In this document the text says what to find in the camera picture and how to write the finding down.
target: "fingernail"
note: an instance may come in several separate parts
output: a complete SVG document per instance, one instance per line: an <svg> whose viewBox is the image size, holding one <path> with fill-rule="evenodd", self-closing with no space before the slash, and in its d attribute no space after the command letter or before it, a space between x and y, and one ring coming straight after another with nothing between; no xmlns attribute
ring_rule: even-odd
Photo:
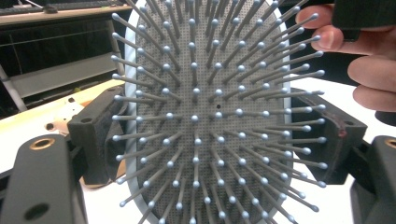
<svg viewBox="0 0 396 224"><path fill-rule="evenodd" d="M334 41L333 32L323 32L320 33L320 40L318 42L318 45L323 49L331 49L333 41Z"/></svg>

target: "brush bristle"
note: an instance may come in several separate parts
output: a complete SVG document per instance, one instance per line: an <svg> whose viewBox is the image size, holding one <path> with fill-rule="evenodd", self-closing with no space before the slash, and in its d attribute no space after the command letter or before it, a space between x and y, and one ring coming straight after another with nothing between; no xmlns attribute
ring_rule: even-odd
<svg viewBox="0 0 396 224"><path fill-rule="evenodd" d="M131 23L113 15L127 27L127 38L113 35L127 48L126 60L112 57L126 70L114 76L126 81L126 96L116 100L130 102L130 115L113 117L129 120L129 133L113 138L128 141L118 156L128 169L117 182L133 194L121 206L140 201L140 223L276 223L276 211L294 223L281 207L287 196L318 211L290 186L294 178L325 187L292 169L293 152L311 149L291 144L326 142L291 139L320 125L293 124L292 113L325 109L290 108L290 97L318 93L290 93L289 82L324 74L307 72L308 64L289 69L322 54L288 61L319 39L288 45L304 29L283 22L304 2L280 16L277 1L129 1Z"/></svg>

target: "paddle brush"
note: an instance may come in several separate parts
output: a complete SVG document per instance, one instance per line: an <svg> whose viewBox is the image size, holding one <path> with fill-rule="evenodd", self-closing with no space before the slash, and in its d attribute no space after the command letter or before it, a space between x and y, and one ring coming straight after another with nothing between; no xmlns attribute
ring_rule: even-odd
<svg viewBox="0 0 396 224"><path fill-rule="evenodd" d="M125 95L129 103L126 134L126 175L131 196L120 203L137 203L139 223L276 223L292 198L317 212L292 179L324 188L307 178L293 163L327 169L324 162L294 158L311 148L293 144L325 144L326 138L293 139L292 132L308 133L324 119L293 122L293 114L309 114L324 105L291 107L290 98L322 94L290 91L290 82L320 77L309 64L294 63L320 57L322 52L289 60L289 56L318 41L314 36L289 45L304 31L309 19L289 28L284 21L307 2L301 1L283 15L283 1L166 0L128 1L129 21L113 19L126 27L126 36L113 34L125 44Z"/></svg>

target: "finger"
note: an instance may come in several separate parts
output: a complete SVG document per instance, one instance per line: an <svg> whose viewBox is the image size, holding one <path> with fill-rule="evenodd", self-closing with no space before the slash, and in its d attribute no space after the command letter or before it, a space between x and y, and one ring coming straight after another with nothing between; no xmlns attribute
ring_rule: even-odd
<svg viewBox="0 0 396 224"><path fill-rule="evenodd" d="M347 70L350 78L369 88L396 92L396 61L373 55L354 60Z"/></svg>
<svg viewBox="0 0 396 224"><path fill-rule="evenodd" d="M384 33L361 31L357 41L344 42L341 30L327 25L317 29L314 35L321 36L319 41L312 43L312 47L317 50L363 55L387 54L391 58L396 56L393 50L396 44L391 41L392 31Z"/></svg>
<svg viewBox="0 0 396 224"><path fill-rule="evenodd" d="M359 86L353 91L353 98L360 105L384 112L396 112L396 93L379 91L365 86Z"/></svg>
<svg viewBox="0 0 396 224"><path fill-rule="evenodd" d="M306 7L296 15L296 22L308 19L312 14L318 13L318 18L303 25L306 29L318 29L319 27L332 24L333 5L320 5Z"/></svg>

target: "brush head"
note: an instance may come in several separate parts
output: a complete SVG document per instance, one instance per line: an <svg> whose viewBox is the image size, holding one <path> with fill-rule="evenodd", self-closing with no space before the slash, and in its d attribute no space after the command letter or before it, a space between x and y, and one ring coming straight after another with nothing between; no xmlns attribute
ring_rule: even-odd
<svg viewBox="0 0 396 224"><path fill-rule="evenodd" d="M138 154L126 157L127 176L135 176L128 181L132 194L148 189L136 199L144 218L152 223L270 221L290 190L292 161L287 159L293 151L310 153L280 145L290 131L279 127L290 123L291 113L312 111L293 110L289 97L283 97L290 91L282 81L288 66L275 67L288 60L288 52L279 50L288 40L273 38L285 29L276 7L225 0L149 0L148 5L155 7L144 8L149 19L134 24L142 35L127 30L138 48L127 46L126 59L138 66L125 67L127 77L152 84L126 84L127 96L147 100L130 104L128 129L151 135L130 139L126 151ZM164 39L154 23L162 24ZM150 164L154 168L134 175Z"/></svg>

